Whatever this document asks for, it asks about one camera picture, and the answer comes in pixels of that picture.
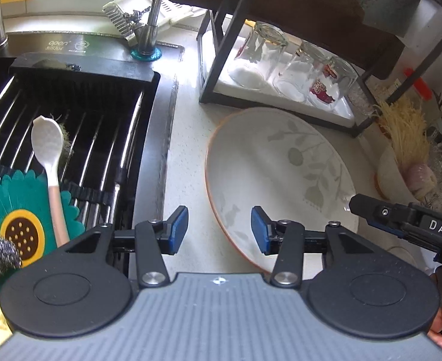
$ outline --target white spoon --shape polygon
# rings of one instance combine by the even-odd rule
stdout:
[[[45,168],[49,190],[49,207],[51,208],[52,226],[57,247],[69,241],[69,234],[62,210],[57,167],[64,146],[64,136],[54,119],[42,115],[34,119],[30,134],[32,150],[37,161]]]

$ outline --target silver screw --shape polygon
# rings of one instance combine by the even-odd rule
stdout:
[[[281,285],[291,285],[298,281],[298,276],[290,271],[282,271],[274,276],[274,280]]]
[[[142,276],[142,281],[148,285],[159,285],[164,282],[166,276],[158,271],[150,271]]]

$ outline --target upside-down glass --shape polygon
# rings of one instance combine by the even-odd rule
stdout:
[[[257,21],[227,72],[239,85],[261,89],[287,45],[288,41],[279,28]]]
[[[275,75],[273,86],[289,99],[306,102],[308,89],[316,73],[329,59],[320,48],[303,41],[287,65]]]
[[[314,79],[307,98],[318,108],[332,110],[339,99],[348,93],[357,76],[350,64],[332,57]]]

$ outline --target finger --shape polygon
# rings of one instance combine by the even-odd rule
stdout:
[[[435,333],[433,331],[428,331],[428,337],[436,343],[439,347],[442,348],[442,335]]]
[[[442,330],[441,308],[438,310],[438,313],[436,314],[433,323],[431,324],[430,330],[434,331],[435,333],[439,333]]]

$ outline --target gray gripper base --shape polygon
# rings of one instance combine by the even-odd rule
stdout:
[[[179,274],[146,289],[94,334],[42,340],[15,333],[0,361],[441,361],[424,334],[373,342],[320,322],[294,290],[259,274]]]

